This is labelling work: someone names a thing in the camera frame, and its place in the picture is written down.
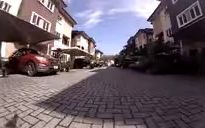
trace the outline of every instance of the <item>awning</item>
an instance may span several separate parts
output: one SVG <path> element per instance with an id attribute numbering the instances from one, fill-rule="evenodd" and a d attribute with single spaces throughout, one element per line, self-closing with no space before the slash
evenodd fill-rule
<path id="1" fill-rule="evenodd" d="M 93 55 L 89 54 L 88 52 L 78 48 L 78 47 L 71 47 L 66 49 L 60 49 L 63 53 L 69 54 L 71 56 L 86 56 L 92 58 Z"/>
<path id="2" fill-rule="evenodd" d="M 0 10 L 0 41 L 36 44 L 54 39 L 59 37 Z"/>
<path id="3" fill-rule="evenodd" d="M 181 28 L 177 33 L 174 33 L 173 36 L 179 40 L 205 41 L 205 16 Z"/>

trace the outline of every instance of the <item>white building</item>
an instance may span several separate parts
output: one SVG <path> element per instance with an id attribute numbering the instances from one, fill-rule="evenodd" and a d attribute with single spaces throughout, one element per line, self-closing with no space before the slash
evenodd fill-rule
<path id="1" fill-rule="evenodd" d="M 52 47 L 52 50 L 68 49 L 71 47 L 72 30 L 74 25 L 76 24 L 76 21 L 69 15 L 66 10 L 59 10 L 59 16 L 56 23 L 55 31 L 61 39 L 54 41 L 54 47 Z M 66 61 L 68 61 L 69 59 L 70 55 L 66 54 Z"/>

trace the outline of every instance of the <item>parked car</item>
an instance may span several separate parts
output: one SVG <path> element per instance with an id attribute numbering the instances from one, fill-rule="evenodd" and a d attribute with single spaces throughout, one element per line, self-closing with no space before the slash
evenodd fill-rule
<path id="1" fill-rule="evenodd" d="M 24 72 L 29 76 L 37 73 L 56 74 L 59 69 L 57 59 L 29 48 L 14 52 L 9 57 L 7 68 L 10 72 Z"/>
<path id="2" fill-rule="evenodd" d="M 74 68 L 75 69 L 82 69 L 87 67 L 90 64 L 85 58 L 77 58 L 74 61 Z"/>

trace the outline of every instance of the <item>car bumper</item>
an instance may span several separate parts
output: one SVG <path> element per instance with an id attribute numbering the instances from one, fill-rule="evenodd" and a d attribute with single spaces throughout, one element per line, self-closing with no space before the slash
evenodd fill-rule
<path id="1" fill-rule="evenodd" d="M 51 66 L 51 67 L 37 67 L 37 72 L 39 73 L 51 73 L 59 71 L 58 66 Z"/>

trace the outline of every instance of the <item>car wheel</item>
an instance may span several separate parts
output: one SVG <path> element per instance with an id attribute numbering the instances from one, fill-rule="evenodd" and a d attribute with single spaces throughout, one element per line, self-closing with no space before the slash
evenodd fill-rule
<path id="1" fill-rule="evenodd" d="M 28 76 L 35 76 L 37 73 L 35 64 L 33 62 L 29 62 L 27 64 L 27 74 Z"/>
<path id="2" fill-rule="evenodd" d="M 51 72 L 51 75 L 57 75 L 57 71 Z"/>

